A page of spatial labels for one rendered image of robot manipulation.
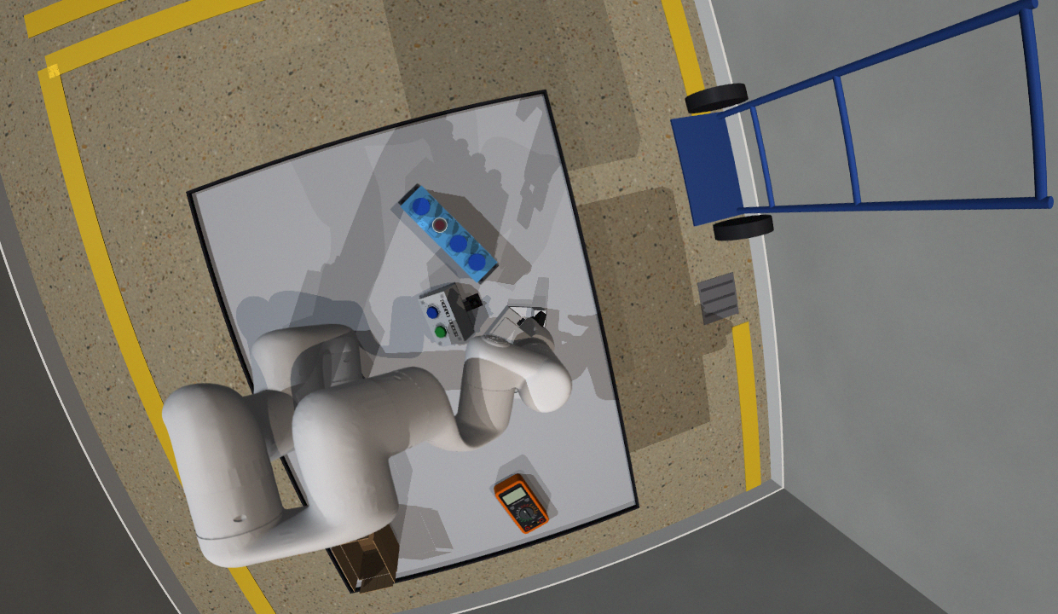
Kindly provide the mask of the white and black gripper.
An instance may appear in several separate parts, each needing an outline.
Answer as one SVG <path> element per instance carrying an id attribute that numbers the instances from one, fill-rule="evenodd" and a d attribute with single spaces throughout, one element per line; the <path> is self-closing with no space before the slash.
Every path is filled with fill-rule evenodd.
<path id="1" fill-rule="evenodd" d="M 551 347 L 553 353 L 553 338 L 551 332 L 549 332 L 544 326 L 546 314 L 543 311 L 537 312 L 535 317 L 530 317 L 518 320 L 518 329 L 522 329 L 526 335 L 534 339 L 543 339 L 543 341 Z"/>

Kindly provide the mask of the black table edge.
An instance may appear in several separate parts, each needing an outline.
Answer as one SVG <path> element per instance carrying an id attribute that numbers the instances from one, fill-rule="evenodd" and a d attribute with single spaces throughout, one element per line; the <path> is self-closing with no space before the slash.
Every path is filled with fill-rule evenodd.
<path id="1" fill-rule="evenodd" d="M 216 279 L 216 273 L 214 273 L 214 269 L 212 268 L 212 265 L 211 265 L 209 253 L 208 253 L 208 250 L 206 250 L 206 243 L 205 243 L 205 240 L 204 240 L 204 234 L 202 234 L 202 230 L 201 230 L 201 227 L 199 224 L 199 219 L 198 219 L 198 215 L 197 215 L 197 212 L 196 212 L 196 206 L 194 205 L 194 200 L 193 200 L 191 194 L 194 192 L 198 192 L 200 189 L 206 189 L 206 188 L 209 188 L 212 186 L 216 186 L 219 183 L 226 182 L 226 180 L 231 180 L 231 179 L 234 179 L 236 177 L 241 177 L 241 176 L 248 174 L 248 171 L 262 170 L 263 168 L 266 168 L 266 167 L 268 167 L 270 165 L 275 165 L 275 164 L 278 164 L 280 162 L 286 162 L 286 160 L 293 159 L 293 157 L 298 157 L 298 156 L 302 156 L 302 155 L 305 155 L 305 154 L 313 154 L 314 151 L 323 150 L 323 148 L 331 147 L 331 145 L 338 145 L 338 144 L 340 144 L 342 142 L 348 142 L 350 140 L 354 140 L 357 137 L 375 136 L 375 133 L 380 132 L 382 130 L 389 130 L 389 129 L 393 129 L 393 128 L 396 128 L 396 127 L 402 127 L 403 125 L 412 124 L 412 122 L 422 121 L 422 120 L 425 120 L 425 119 L 428 119 L 428 118 L 438 118 L 438 116 L 442 116 L 442 115 L 449 115 L 450 113 L 459 112 L 460 110 L 466 110 L 466 109 L 471 109 L 471 108 L 474 108 L 474 107 L 482 107 L 482 106 L 486 106 L 486 105 L 489 105 L 489 104 L 494 104 L 494 102 L 518 100 L 518 98 L 524 98 L 526 96 L 540 95 L 540 94 L 544 95 L 544 98 L 545 98 L 545 102 L 546 102 L 546 107 L 547 107 L 547 110 L 548 110 L 548 115 L 549 115 L 549 118 L 551 118 L 551 124 L 552 124 L 552 129 L 553 129 L 553 137 L 555 137 L 555 140 L 557 140 L 557 147 L 558 147 L 558 154 L 559 154 L 559 157 L 560 157 L 560 160 L 561 160 L 561 167 L 563 167 L 564 177 L 566 177 L 566 185 L 567 185 L 567 188 L 568 188 L 569 194 L 570 194 L 570 201 L 571 201 L 571 205 L 573 207 L 574 221 L 576 221 L 576 225 L 578 225 L 578 233 L 579 233 L 580 240 L 581 240 L 581 247 L 582 247 L 582 250 L 583 250 L 583 255 L 584 255 L 584 258 L 586 258 L 588 279 L 590 279 L 590 283 L 591 283 L 594 303 L 595 303 L 595 306 L 596 306 L 596 310 L 598 311 L 598 321 L 599 321 L 599 326 L 600 326 L 600 333 L 602 333 L 604 345 L 605 345 L 605 353 L 606 353 L 607 362 L 608 362 L 608 369 L 610 371 L 610 377 L 612 377 L 612 381 L 613 381 L 613 390 L 614 390 L 614 394 L 615 394 L 616 407 L 617 407 L 617 411 L 618 411 L 618 415 L 619 415 L 619 420 L 621 420 L 621 429 L 622 429 L 623 443 L 625 443 L 625 450 L 626 450 L 626 454 L 627 454 L 627 467 L 630 467 L 630 477 L 631 477 L 631 481 L 633 481 L 633 494 L 634 494 L 634 499 L 635 499 L 635 505 L 632 506 L 632 507 L 627 507 L 627 508 L 621 510 L 620 512 L 615 512 L 615 513 L 612 513 L 612 514 L 607 514 L 607 516 L 602 517 L 600 519 L 595 519 L 595 520 L 592 520 L 590 522 L 586 522 L 585 524 L 578 525 L 578 527 L 573 527 L 573 528 L 567 529 L 566 531 L 551 534 L 550 536 L 543 537 L 543 539 L 533 540 L 532 542 L 526 542 L 524 544 L 518 545 L 518 547 L 510 547 L 510 548 L 507 548 L 507 549 L 501 549 L 501 550 L 498 550 L 498 552 L 493 553 L 493 554 L 487 554 L 487 555 L 484 555 L 481 557 L 475 557 L 474 559 L 466 560 L 466 562 L 459 562 L 457 564 L 451 564 L 449 566 L 443 566 L 443 567 L 440 567 L 440 568 L 430 568 L 428 571 L 420 572 L 420 574 L 414 574 L 414 575 L 409 575 L 409 576 L 399 576 L 399 578 L 396 578 L 396 583 L 398 583 L 398 582 L 408 582 L 408 580 L 412 580 L 412 579 L 415 579 L 415 578 L 419 578 L 419 576 L 428 576 L 428 575 L 432 575 L 432 574 L 438 574 L 438 572 L 449 571 L 449 568 L 458 568 L 458 567 L 467 566 L 469 564 L 473 564 L 473 563 L 476 563 L 476 562 L 484 562 L 485 559 L 491 559 L 491 557 L 497 557 L 499 555 L 508 554 L 508 553 L 511 553 L 511 552 L 514 552 L 514 550 L 517 550 L 517 549 L 524 549 L 526 547 L 533 547 L 534 545 L 536 545 L 536 544 L 539 544 L 541 542 L 549 541 L 551 539 L 557 539 L 557 537 L 564 536 L 564 534 L 570 534 L 570 532 L 574 532 L 574 531 L 580 531 L 582 529 L 586 529 L 586 527 L 592 527 L 592 525 L 598 524 L 598 522 L 604 522 L 604 521 L 606 521 L 608 519 L 613 519 L 614 517 L 625 514 L 627 512 L 633 512 L 633 510 L 640 508 L 639 499 L 638 499 L 638 495 L 637 495 L 637 490 L 635 490 L 635 481 L 634 481 L 634 476 L 633 476 L 633 463 L 631 462 L 631 458 L 630 458 L 630 449 L 627 449 L 627 436 L 626 436 L 626 432 L 625 432 L 625 422 L 623 422 L 623 417 L 622 417 L 621 401 L 619 401 L 618 392 L 617 392 L 617 389 L 616 389 L 616 380 L 615 380 L 615 375 L 614 375 L 614 372 L 613 372 L 613 364 L 612 364 L 612 359 L 610 359 L 610 351 L 608 350 L 608 343 L 607 343 L 607 338 L 606 338 L 606 335 L 605 335 L 605 327 L 604 327 L 604 324 L 603 324 L 602 315 L 600 315 L 600 307 L 599 307 L 599 303 L 598 303 L 598 292 L 596 292 L 596 288 L 595 288 L 595 285 L 594 285 L 592 270 L 591 270 L 591 267 L 590 267 L 590 261 L 588 261 L 586 241 L 584 240 L 584 236 L 583 236 L 583 233 L 582 233 L 581 223 L 580 223 L 579 215 L 578 215 L 578 207 L 576 207 L 576 204 L 574 204 L 573 191 L 572 191 L 572 187 L 570 185 L 570 177 L 569 177 L 569 174 L 567 171 L 566 160 L 564 160 L 563 150 L 561 150 L 561 143 L 560 143 L 559 137 L 558 137 L 557 124 L 555 124 L 555 121 L 553 121 L 553 115 L 552 115 L 551 102 L 548 98 L 548 94 L 547 94 L 546 90 L 537 90 L 537 92 L 529 92 L 529 93 L 524 93 L 524 94 L 518 94 L 518 95 L 512 95 L 512 96 L 507 96 L 507 97 L 499 98 L 499 100 L 490 100 L 490 101 L 484 101 L 484 102 L 475 102 L 475 104 L 467 105 L 464 107 L 452 108 L 452 109 L 449 109 L 449 110 L 442 110 L 442 112 L 439 112 L 439 113 L 432 113 L 431 115 L 425 115 L 425 116 L 422 116 L 422 118 L 412 118 L 409 120 L 405 120 L 405 121 L 402 121 L 402 122 L 396 122 L 393 125 L 387 125 L 387 127 L 380 127 L 380 128 L 375 129 L 375 130 L 368 130 L 366 132 L 362 132 L 362 133 L 360 133 L 360 136 L 342 137 L 342 139 L 340 139 L 338 141 L 328 142 L 328 143 L 323 144 L 323 145 L 317 145 L 317 147 L 310 148 L 309 150 L 305 150 L 305 151 L 302 151 L 302 152 L 298 152 L 298 154 L 291 154 L 291 155 L 288 155 L 286 157 L 280 157 L 280 159 L 276 159 L 276 160 L 273 160 L 273 162 L 268 162 L 266 164 L 258 165 L 256 167 L 251 168 L 250 170 L 236 171 L 236 174 L 233 174 L 233 175 L 231 175 L 229 177 L 225 177 L 225 178 L 222 178 L 222 179 L 218 179 L 215 182 L 209 182 L 209 183 L 207 183 L 204 186 L 200 186 L 200 187 L 197 187 L 196 189 L 189 189 L 189 191 L 186 192 L 186 194 L 187 194 L 187 200 L 188 200 L 188 203 L 189 203 L 189 206 L 190 206 L 190 210 L 191 210 L 193 219 L 194 219 L 194 225 L 196 225 L 196 232 L 197 232 L 198 237 L 199 237 L 199 242 L 201 245 L 202 252 L 204 252 L 204 257 L 205 257 L 205 261 L 206 261 L 206 268 L 208 268 L 208 271 L 209 271 L 211 282 L 212 282 L 212 284 L 214 286 L 214 290 L 216 290 L 216 295 L 217 295 L 218 304 L 220 304 L 221 311 L 223 312 L 223 318 L 224 318 L 224 320 L 226 322 L 226 327 L 229 328 L 229 335 L 231 335 L 231 339 L 232 339 L 232 342 L 233 342 L 233 345 L 234 345 L 235 353 L 237 353 L 237 355 L 239 355 L 240 365 L 241 365 L 241 367 L 243 367 L 243 372 L 244 372 L 245 377 L 247 377 L 248 385 L 249 385 L 249 387 L 251 387 L 251 393 L 253 394 L 253 382 L 251 380 L 251 374 L 249 374 L 249 372 L 247 369 L 247 363 L 245 363 L 245 359 L 243 358 L 243 353 L 240 353 L 239 342 L 237 342 L 237 339 L 236 339 L 236 337 L 234 335 L 234 330 L 233 330 L 232 325 L 231 325 L 231 320 L 229 320 L 229 312 L 226 312 L 226 308 L 225 308 L 225 304 L 223 302 L 222 294 L 221 294 L 220 290 L 218 290 L 218 284 L 217 284 L 217 279 Z"/>

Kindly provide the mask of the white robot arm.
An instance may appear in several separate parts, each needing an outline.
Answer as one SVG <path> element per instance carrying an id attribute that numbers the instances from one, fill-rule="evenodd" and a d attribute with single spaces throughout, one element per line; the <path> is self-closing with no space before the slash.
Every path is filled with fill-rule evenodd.
<path id="1" fill-rule="evenodd" d="M 507 304 L 470 339 L 455 416 L 442 382 L 422 367 L 362 379 L 360 343 L 345 325 L 258 337 L 255 394 L 211 382 L 175 390 L 162 417 L 206 560 L 239 568 L 362 539 L 397 514 L 393 455 L 420 443 L 449 451 L 493 443 L 516 389 L 534 411 L 563 407 L 570 374 L 543 339 L 518 329 L 521 318 Z M 271 460 L 294 450 L 308 506 L 285 509 Z"/>

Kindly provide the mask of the orange digital multimeter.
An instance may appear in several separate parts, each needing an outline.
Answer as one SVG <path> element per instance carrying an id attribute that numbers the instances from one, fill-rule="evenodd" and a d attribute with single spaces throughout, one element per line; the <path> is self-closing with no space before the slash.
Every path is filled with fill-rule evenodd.
<path id="1" fill-rule="evenodd" d="M 496 484 L 494 493 L 522 532 L 534 531 L 549 521 L 545 508 L 519 474 Z"/>

